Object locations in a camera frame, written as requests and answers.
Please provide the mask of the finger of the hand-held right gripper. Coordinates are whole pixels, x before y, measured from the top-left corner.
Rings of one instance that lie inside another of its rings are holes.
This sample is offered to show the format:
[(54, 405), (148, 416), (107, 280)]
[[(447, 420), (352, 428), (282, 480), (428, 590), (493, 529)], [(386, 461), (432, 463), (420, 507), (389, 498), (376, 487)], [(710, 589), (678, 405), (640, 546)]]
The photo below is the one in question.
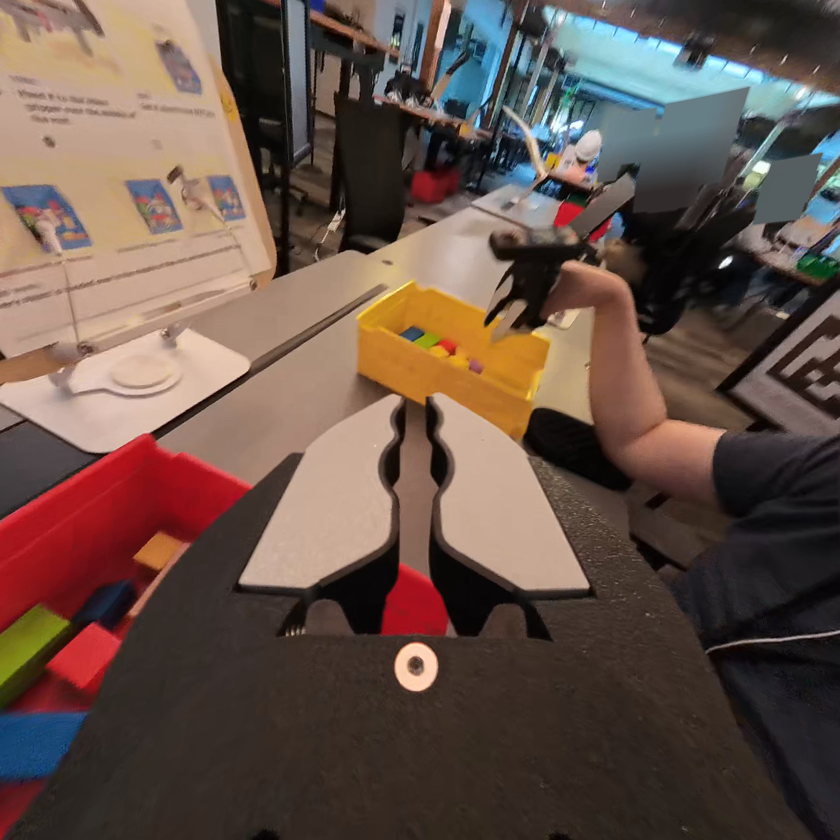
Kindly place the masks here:
[(513, 288), (515, 278), (512, 272), (506, 272), (499, 281), (485, 313), (485, 327), (489, 327), (494, 319), (509, 307), (511, 300), (515, 298)]
[(499, 317), (493, 322), (490, 342), (498, 343), (512, 333), (522, 329), (521, 321), (528, 313), (528, 302), (523, 299), (510, 299), (500, 310)]

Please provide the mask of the yellow plastic bin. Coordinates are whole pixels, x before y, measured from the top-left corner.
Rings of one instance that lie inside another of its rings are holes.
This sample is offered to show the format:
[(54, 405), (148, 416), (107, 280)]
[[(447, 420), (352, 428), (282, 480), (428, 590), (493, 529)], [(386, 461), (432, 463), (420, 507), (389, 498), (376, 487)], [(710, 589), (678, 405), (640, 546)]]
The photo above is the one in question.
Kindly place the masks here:
[[(363, 310), (358, 323), (358, 372), (418, 404), (445, 394), (521, 439), (549, 357), (540, 334), (490, 342), (484, 312), (431, 287), (409, 281)], [(456, 354), (483, 363), (482, 374), (459, 370), (401, 338), (412, 326), (457, 343)]]

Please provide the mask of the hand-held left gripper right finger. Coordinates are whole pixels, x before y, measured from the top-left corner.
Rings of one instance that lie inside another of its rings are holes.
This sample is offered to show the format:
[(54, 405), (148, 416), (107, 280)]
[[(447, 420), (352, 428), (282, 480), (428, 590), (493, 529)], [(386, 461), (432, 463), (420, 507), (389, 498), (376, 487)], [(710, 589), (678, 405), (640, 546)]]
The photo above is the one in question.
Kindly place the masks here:
[(529, 457), (450, 396), (425, 404), (430, 473), (429, 572), (457, 636), (476, 637), (498, 608), (525, 637), (549, 638), (538, 605), (592, 597), (571, 541)]

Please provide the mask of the black framed monitor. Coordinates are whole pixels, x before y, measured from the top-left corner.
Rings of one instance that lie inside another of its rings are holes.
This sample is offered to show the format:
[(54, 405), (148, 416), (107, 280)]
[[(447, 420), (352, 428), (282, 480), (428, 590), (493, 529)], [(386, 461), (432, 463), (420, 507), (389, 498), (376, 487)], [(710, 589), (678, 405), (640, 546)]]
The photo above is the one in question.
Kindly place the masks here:
[(288, 160), (291, 167), (296, 167), (312, 150), (310, 4), (283, 1), (281, 12), (285, 39)]

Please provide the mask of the silver desk stand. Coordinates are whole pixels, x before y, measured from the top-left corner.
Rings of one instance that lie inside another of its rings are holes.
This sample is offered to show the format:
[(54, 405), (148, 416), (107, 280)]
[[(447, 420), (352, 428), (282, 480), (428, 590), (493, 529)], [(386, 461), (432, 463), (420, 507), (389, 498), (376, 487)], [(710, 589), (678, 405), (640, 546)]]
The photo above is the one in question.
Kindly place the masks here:
[(505, 204), (501, 206), (501, 209), (509, 211), (512, 210), (512, 208), (516, 205), (520, 204), (527, 196), (533, 193), (543, 183), (549, 180), (551, 172), (545, 166), (538, 141), (532, 133), (532, 128), (523, 119), (521, 119), (509, 106), (502, 106), (502, 111), (520, 129), (523, 141), (527, 148), (530, 163), (534, 170), (534, 177), (530, 186), (528, 186), (524, 192), (512, 197), (510, 200), (508, 200)]

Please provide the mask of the printed instruction sheet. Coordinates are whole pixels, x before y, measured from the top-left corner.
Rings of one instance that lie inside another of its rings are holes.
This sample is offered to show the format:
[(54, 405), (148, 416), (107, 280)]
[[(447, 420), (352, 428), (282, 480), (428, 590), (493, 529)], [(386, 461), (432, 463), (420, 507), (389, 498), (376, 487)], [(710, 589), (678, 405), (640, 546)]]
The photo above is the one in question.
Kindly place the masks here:
[(208, 57), (187, 2), (2, 2), (3, 357), (269, 266)]

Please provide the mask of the white power strip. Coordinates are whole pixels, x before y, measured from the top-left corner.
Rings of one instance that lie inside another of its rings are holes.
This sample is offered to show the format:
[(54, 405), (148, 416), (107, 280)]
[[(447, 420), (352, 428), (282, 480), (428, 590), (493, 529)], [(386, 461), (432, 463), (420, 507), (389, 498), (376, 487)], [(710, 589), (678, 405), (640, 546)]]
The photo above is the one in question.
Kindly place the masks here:
[(340, 230), (340, 228), (341, 228), (341, 226), (342, 226), (342, 223), (343, 223), (344, 216), (345, 216), (345, 209), (344, 209), (344, 208), (341, 208), (341, 209), (340, 209), (340, 210), (339, 210), (339, 211), (338, 211), (338, 212), (337, 212), (337, 213), (336, 213), (336, 214), (335, 214), (335, 215), (331, 218), (331, 220), (330, 220), (329, 224), (327, 225), (327, 227), (325, 227), (325, 230), (324, 230), (324, 232), (323, 232), (323, 236), (321, 236), (321, 238), (320, 238), (320, 240), (319, 240), (318, 244), (316, 245), (316, 247), (315, 247), (315, 249), (314, 249), (314, 251), (313, 251), (313, 260), (314, 260), (315, 262), (319, 262), (319, 261), (320, 261), (320, 259), (321, 259), (321, 251), (322, 251), (322, 247), (325, 245), (325, 243), (327, 242), (327, 240), (328, 240), (331, 236), (333, 236), (334, 234), (336, 234), (336, 233)]

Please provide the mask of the black laptop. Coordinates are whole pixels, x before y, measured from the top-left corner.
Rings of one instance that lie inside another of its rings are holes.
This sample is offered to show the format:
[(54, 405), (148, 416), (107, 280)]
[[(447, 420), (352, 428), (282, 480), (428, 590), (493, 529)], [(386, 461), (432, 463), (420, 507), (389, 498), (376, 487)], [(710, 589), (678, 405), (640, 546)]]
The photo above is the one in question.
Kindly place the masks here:
[(609, 224), (613, 215), (634, 199), (636, 175), (625, 172), (616, 181), (606, 185), (599, 195), (570, 220), (568, 227), (580, 239), (588, 240), (604, 224)]

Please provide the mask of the person's right forearm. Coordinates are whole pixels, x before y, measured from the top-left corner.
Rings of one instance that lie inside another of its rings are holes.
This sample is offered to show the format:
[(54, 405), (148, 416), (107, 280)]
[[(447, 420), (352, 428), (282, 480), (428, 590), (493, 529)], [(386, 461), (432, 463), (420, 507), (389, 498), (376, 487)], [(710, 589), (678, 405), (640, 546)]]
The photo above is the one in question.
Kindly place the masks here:
[(669, 418), (626, 289), (599, 299), (594, 312), (590, 406), (605, 454), (633, 481), (716, 507), (713, 456), (724, 430)]

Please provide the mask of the person's right hand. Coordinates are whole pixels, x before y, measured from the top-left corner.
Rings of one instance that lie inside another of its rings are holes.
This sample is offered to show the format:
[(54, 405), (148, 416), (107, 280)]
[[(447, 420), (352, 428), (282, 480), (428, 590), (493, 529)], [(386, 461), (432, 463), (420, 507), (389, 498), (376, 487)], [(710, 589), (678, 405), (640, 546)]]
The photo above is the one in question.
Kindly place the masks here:
[(607, 269), (567, 260), (542, 305), (541, 316), (547, 319), (559, 312), (587, 308), (633, 311), (631, 289), (624, 278)]

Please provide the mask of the red plastic bin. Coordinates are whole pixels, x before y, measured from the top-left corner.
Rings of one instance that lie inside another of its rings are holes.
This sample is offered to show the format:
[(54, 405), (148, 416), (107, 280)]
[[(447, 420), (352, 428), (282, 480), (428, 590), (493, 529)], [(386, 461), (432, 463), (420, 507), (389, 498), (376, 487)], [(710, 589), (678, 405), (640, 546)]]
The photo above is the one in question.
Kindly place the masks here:
[(128, 686), (137, 710), (118, 711), (115, 743), (144, 736), (174, 701), (175, 677), (186, 665), (161, 677), (174, 664), (175, 647), (187, 631), (198, 636), (200, 653), (216, 653), (209, 639), (222, 629), (221, 609), (209, 605), (211, 584), (221, 584), (242, 550), (277, 504), (302, 454), (291, 454), (257, 485), (249, 487), (189, 455), (163, 449), (141, 436), (100, 458), (2, 519), (2, 631), (34, 606), (74, 623), (88, 600), (104, 586), (144, 581), (133, 556), (157, 532), (196, 549), (178, 577), (152, 595), (138, 617), (123, 617), (112, 634), (120, 647), (108, 663), (94, 665), (93, 687), (78, 688), (61, 673), (44, 671), (14, 700), (2, 700), (10, 714), (93, 712), (102, 714), (114, 687)]

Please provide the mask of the person in dark shirt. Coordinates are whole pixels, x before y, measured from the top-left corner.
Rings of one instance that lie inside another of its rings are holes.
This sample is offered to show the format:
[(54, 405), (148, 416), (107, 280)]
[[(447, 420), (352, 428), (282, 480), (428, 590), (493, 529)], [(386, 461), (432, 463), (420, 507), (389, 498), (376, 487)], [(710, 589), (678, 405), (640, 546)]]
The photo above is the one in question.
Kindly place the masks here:
[(669, 588), (788, 806), (838, 838), (838, 437), (725, 434), (712, 478), (730, 527)]

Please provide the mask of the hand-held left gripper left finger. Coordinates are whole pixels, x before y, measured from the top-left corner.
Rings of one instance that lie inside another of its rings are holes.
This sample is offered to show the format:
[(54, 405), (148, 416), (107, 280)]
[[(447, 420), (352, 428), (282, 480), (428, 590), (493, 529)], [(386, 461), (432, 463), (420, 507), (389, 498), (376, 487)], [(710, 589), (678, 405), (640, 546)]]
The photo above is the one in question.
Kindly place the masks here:
[(301, 456), (241, 572), (242, 592), (338, 603), (353, 633), (382, 630), (399, 569), (394, 486), (405, 398), (389, 395), (322, 433)]

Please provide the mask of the framed black white sign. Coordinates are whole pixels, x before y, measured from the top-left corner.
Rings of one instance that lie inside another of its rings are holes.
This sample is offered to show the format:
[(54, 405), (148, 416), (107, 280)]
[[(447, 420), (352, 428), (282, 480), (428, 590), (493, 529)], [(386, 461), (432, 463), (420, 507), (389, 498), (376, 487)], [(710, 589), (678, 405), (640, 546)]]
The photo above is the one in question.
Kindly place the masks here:
[(820, 288), (717, 387), (757, 424), (839, 431), (839, 279)]

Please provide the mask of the beige long wooden block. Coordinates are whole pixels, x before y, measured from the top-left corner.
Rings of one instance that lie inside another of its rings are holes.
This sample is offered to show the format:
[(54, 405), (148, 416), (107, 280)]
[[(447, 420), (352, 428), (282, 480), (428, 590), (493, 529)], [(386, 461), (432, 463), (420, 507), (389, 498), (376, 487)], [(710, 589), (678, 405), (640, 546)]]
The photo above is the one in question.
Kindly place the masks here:
[(165, 577), (171, 570), (175, 567), (178, 560), (183, 556), (183, 554), (192, 546), (190, 542), (184, 542), (171, 556), (170, 559), (164, 564), (163, 568), (158, 572), (158, 574), (154, 577), (152, 582), (146, 587), (143, 593), (140, 595), (138, 600), (131, 606), (128, 612), (128, 618), (131, 622), (133, 622), (139, 614), (142, 613), (143, 609), (148, 604), (151, 597), (156, 593), (159, 589), (160, 585), (162, 584)]

